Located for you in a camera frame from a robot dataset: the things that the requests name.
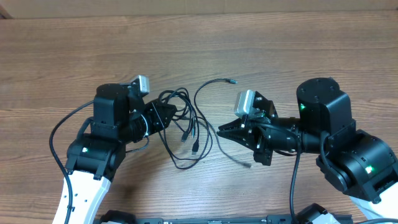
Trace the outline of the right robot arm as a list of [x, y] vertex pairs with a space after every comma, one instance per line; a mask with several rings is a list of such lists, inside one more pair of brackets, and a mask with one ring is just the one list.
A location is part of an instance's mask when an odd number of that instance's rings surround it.
[[250, 150], [269, 166], [274, 153], [300, 159], [316, 154], [325, 179], [347, 195], [367, 223], [397, 222], [397, 156], [382, 139], [358, 129], [351, 100], [332, 78], [312, 78], [297, 87], [299, 116], [281, 118], [259, 92], [239, 93], [236, 119], [218, 136]]

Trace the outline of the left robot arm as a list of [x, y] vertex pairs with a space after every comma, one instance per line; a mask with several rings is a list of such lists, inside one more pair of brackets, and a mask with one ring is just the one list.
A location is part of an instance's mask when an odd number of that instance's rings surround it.
[[93, 116], [67, 150], [62, 197], [54, 223], [93, 223], [126, 156], [126, 145], [167, 128], [177, 108], [152, 100], [136, 82], [99, 86], [91, 104]]

